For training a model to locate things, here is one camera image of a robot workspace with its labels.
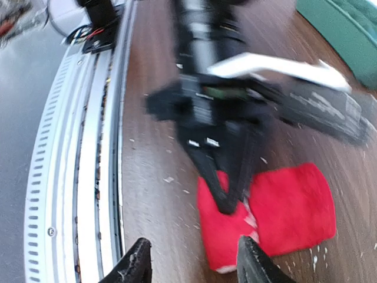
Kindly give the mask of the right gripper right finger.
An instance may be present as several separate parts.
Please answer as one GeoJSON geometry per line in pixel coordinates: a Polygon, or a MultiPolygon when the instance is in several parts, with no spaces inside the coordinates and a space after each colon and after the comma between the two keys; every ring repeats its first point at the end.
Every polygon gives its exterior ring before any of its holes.
{"type": "Polygon", "coordinates": [[[249,236],[239,239],[237,278],[240,283],[295,283],[249,236]]]}

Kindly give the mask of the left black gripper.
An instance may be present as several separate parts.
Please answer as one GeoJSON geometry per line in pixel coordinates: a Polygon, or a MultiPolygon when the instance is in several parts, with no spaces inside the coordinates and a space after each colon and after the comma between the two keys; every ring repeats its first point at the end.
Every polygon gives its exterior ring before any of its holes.
{"type": "Polygon", "coordinates": [[[210,74],[208,68],[235,57],[247,43],[232,8],[240,1],[172,1],[176,35],[177,81],[150,94],[148,114],[176,123],[179,143],[206,181],[219,212],[232,214],[250,195],[249,186],[263,150],[267,126],[264,99],[277,101],[282,90],[275,84],[243,75],[210,74]],[[231,135],[226,129],[234,123],[231,135]],[[222,189],[217,170],[224,137],[227,149],[229,192],[222,189]]]}

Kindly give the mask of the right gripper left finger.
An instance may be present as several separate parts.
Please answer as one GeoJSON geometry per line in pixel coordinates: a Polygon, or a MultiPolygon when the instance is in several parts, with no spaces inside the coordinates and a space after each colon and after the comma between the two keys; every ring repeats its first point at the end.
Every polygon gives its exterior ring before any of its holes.
{"type": "Polygon", "coordinates": [[[151,242],[138,238],[100,283],[152,283],[151,242]]]}

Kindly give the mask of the red sock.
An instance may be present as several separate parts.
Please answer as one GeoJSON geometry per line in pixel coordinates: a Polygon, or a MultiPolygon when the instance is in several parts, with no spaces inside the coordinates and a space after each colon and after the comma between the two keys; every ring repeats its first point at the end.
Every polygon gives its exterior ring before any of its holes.
{"type": "Polygon", "coordinates": [[[315,164],[259,173],[249,190],[248,201],[225,215],[218,211],[205,180],[198,178],[201,237],[211,270],[236,270],[243,235],[253,238],[268,256],[308,249],[335,236],[333,196],[315,164]]]}

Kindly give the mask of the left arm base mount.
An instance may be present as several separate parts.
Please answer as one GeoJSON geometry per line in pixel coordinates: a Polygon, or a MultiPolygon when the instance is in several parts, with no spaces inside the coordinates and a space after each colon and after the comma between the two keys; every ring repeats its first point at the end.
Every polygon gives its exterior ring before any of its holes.
{"type": "Polygon", "coordinates": [[[90,23],[73,30],[65,37],[63,43],[83,43],[84,54],[113,49],[125,10],[124,4],[114,5],[111,1],[100,0],[77,1],[77,4],[85,9],[90,23]]]}

